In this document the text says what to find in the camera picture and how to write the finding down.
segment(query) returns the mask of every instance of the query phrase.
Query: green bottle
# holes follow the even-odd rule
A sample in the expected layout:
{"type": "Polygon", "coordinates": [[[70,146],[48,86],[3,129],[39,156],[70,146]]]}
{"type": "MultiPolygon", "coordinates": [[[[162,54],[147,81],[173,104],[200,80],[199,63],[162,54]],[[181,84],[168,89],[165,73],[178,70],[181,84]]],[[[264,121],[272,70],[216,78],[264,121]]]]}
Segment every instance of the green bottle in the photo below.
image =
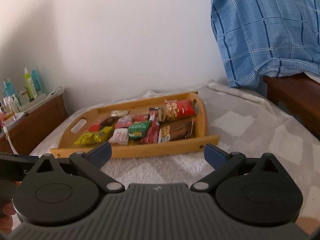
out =
{"type": "Polygon", "coordinates": [[[32,77],[29,74],[27,68],[24,69],[24,79],[26,80],[26,85],[27,85],[27,88],[28,88],[28,92],[29,92],[29,94],[31,96],[30,100],[33,100],[38,95],[37,95],[35,84],[33,83],[32,77]]]}

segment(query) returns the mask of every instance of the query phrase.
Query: white cable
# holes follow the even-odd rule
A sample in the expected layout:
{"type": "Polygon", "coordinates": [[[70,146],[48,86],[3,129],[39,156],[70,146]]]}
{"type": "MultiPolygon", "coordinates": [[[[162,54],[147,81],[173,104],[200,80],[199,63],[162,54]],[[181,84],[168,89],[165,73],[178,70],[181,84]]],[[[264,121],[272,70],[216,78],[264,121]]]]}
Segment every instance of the white cable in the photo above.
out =
{"type": "Polygon", "coordinates": [[[12,145],[12,142],[11,142],[10,136],[9,136],[8,129],[7,129],[7,127],[6,127],[5,125],[3,125],[3,131],[4,131],[4,133],[5,133],[5,135],[6,135],[6,138],[7,138],[8,142],[9,142],[9,144],[10,144],[11,150],[13,151],[14,154],[19,155],[19,154],[17,153],[16,149],[15,149],[15,148],[13,147],[13,145],[12,145]]]}

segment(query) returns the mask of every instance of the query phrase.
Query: brown snack bag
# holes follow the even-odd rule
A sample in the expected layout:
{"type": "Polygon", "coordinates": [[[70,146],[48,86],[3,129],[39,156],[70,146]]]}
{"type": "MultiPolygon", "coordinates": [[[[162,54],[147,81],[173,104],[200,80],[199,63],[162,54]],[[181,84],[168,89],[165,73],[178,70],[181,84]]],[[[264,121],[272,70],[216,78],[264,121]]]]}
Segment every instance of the brown snack bag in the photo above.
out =
{"type": "Polygon", "coordinates": [[[166,125],[160,129],[158,143],[189,138],[192,128],[193,120],[166,125]]]}

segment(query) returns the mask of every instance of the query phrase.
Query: green snack package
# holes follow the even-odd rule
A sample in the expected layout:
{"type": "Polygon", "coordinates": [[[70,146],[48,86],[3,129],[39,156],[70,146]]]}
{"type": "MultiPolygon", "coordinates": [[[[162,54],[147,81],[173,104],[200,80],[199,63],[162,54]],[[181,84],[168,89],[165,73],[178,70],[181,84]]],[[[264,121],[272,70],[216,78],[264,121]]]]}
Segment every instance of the green snack package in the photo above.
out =
{"type": "Polygon", "coordinates": [[[94,133],[94,140],[96,143],[105,142],[113,132],[113,127],[106,126],[101,131],[94,133]]]}
{"type": "Polygon", "coordinates": [[[128,128],[130,139],[140,139],[145,137],[149,129],[150,121],[134,123],[128,128]]]}
{"type": "Polygon", "coordinates": [[[94,132],[86,132],[81,135],[74,144],[94,144],[94,132]]]}

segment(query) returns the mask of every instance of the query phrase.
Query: red snack bag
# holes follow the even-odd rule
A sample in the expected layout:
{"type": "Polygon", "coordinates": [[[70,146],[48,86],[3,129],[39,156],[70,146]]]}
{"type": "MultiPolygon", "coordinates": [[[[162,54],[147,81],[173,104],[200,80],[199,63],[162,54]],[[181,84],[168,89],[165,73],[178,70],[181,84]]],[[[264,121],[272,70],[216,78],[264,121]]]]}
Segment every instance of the red snack bag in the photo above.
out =
{"type": "Polygon", "coordinates": [[[149,108],[151,121],[150,127],[148,129],[147,135],[141,139],[140,143],[158,143],[160,124],[158,121],[159,108],[149,108]]]}
{"type": "Polygon", "coordinates": [[[121,117],[116,126],[115,129],[119,129],[119,128],[128,128],[130,125],[132,125],[132,117],[130,115],[126,115],[124,117],[121,117]]]}
{"type": "Polygon", "coordinates": [[[135,122],[144,122],[149,120],[149,114],[138,114],[134,119],[135,122]]]}
{"type": "Polygon", "coordinates": [[[92,125],[89,126],[88,131],[89,132],[100,131],[103,127],[110,126],[115,120],[116,120],[116,117],[107,117],[105,119],[94,122],[92,125]]]}
{"type": "Polygon", "coordinates": [[[175,121],[196,115],[193,104],[190,100],[166,101],[164,109],[164,118],[160,121],[175,121]]]}

